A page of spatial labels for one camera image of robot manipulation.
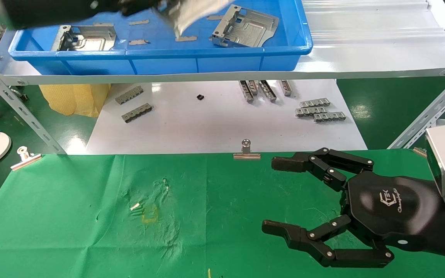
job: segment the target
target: green mat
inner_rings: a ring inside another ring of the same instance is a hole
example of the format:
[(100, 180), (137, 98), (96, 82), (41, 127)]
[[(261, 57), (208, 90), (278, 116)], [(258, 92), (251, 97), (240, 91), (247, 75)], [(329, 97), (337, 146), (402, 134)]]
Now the green mat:
[[(355, 152), (381, 175), (431, 178), (408, 150)], [(57, 156), (12, 172), (0, 190), (0, 277), (445, 277), (445, 257), (392, 248), (382, 270), (323, 268), (261, 232), (264, 219), (316, 227), (339, 194), (275, 155)], [(346, 233), (328, 242), (362, 247)]]

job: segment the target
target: robotic hand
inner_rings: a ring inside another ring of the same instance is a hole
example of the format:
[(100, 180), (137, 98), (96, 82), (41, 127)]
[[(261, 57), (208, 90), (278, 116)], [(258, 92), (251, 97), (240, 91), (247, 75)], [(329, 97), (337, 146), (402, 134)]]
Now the robotic hand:
[(25, 29), (80, 21), (101, 12), (129, 16), (160, 0), (0, 0), (11, 26)]
[[(432, 172), (445, 176), (445, 126), (429, 129), (427, 141), (431, 143), (429, 162), (437, 162), (431, 165)], [(289, 248), (309, 253), (324, 267), (383, 268), (394, 259), (387, 246), (445, 256), (445, 189), (437, 175), (436, 181), (379, 176), (372, 172), (373, 166), (370, 159), (327, 148), (274, 157), (273, 169), (310, 172), (343, 192), (341, 216), (310, 230), (265, 220), (262, 231), (283, 237)], [(347, 180), (336, 169), (357, 175)], [(324, 244), (346, 230), (372, 250), (333, 250)]]

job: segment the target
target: metal clip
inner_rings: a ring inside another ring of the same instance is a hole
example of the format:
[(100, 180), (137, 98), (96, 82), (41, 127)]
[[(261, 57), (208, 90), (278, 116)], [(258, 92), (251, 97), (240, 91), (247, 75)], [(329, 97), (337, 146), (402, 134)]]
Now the metal clip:
[(261, 155), (260, 153), (251, 153), (250, 150), (250, 140), (244, 139), (241, 142), (241, 153), (234, 153), (233, 159), (235, 160), (260, 160)]
[(16, 170), (23, 168), (29, 164), (32, 164), (33, 162), (36, 162), (37, 160), (40, 160), (42, 158), (42, 155), (40, 153), (37, 155), (35, 155), (33, 153), (29, 153), (27, 151), (26, 146), (21, 146), (20, 148), (18, 148), (16, 153), (18, 153), (20, 155), (20, 158), (22, 161), (18, 164), (11, 166), (11, 169), (13, 171), (16, 171)]

